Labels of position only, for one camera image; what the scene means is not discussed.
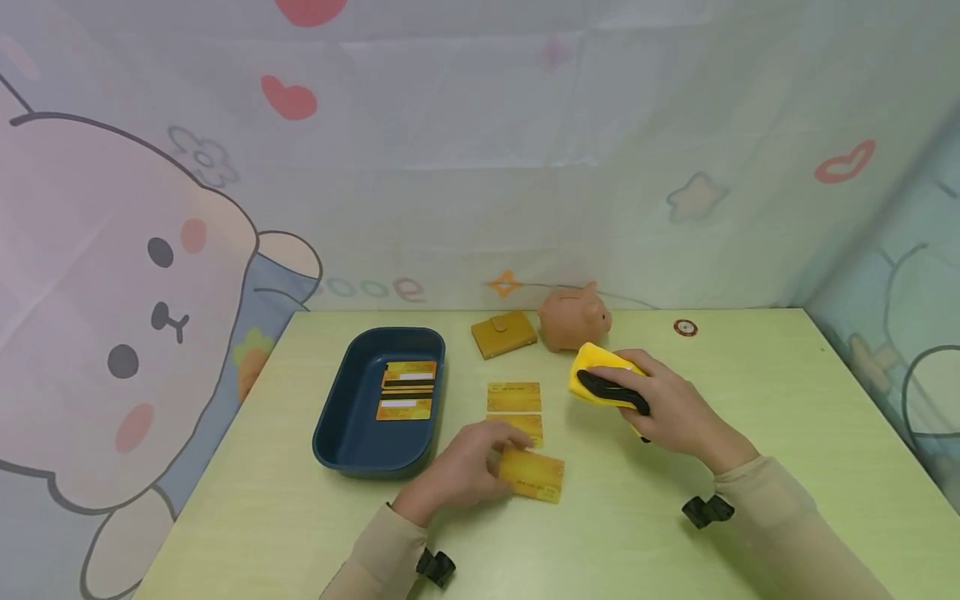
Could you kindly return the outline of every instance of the gold card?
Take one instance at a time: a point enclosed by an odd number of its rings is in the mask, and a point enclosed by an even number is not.
[[[487,411],[491,413],[540,412],[540,384],[513,381],[487,384]]]
[[[427,398],[393,399],[382,396],[376,407],[377,420],[428,420],[433,407],[433,394]]]
[[[432,360],[387,363],[380,387],[411,388],[432,386],[436,378],[437,363]]]
[[[564,461],[508,447],[500,459],[500,479],[512,483],[516,494],[559,504]]]
[[[530,436],[534,441],[534,448],[543,447],[543,419],[540,415],[502,415],[488,413],[487,420],[504,420]]]

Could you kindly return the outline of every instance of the heart outline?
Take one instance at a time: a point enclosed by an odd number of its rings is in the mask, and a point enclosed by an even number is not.
[[[820,183],[825,183],[827,185],[833,185],[835,183],[843,183],[844,181],[852,180],[867,166],[870,160],[874,157],[875,151],[876,140],[865,139],[853,147],[853,150],[851,150],[849,153],[840,156],[833,156],[821,162],[820,165],[817,166],[816,171],[813,172],[813,177]],[[832,167],[849,165],[853,165],[853,167],[844,173],[837,173],[830,170]]]
[[[317,112],[317,96],[309,87],[284,85],[273,75],[264,75],[260,89],[276,113],[288,121],[300,121]]]
[[[292,25],[319,27],[340,14],[347,0],[274,0],[274,4]]]

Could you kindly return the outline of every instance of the bunny eye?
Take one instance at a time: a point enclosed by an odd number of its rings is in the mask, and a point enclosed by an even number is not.
[[[154,261],[155,265],[163,269],[174,264],[174,249],[170,248],[170,244],[163,238],[150,238],[150,241],[147,242],[147,254],[150,255],[150,259]]]
[[[126,344],[118,344],[107,355],[107,368],[117,379],[129,379],[140,370],[140,359],[136,350]]]

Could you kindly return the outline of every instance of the dark blue plastic tray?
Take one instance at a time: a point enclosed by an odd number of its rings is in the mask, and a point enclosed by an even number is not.
[[[322,465],[349,477],[405,479],[430,462],[437,432],[444,374],[444,338],[424,327],[379,327],[347,348],[313,433],[313,454]],[[432,360],[437,380],[429,420],[376,420],[388,362]]]

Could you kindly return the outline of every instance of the piggy bank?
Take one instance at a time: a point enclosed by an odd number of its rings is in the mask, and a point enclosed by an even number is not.
[[[551,352],[599,344],[610,331],[613,318],[597,295],[596,281],[582,289],[554,290],[537,311],[540,330]]]

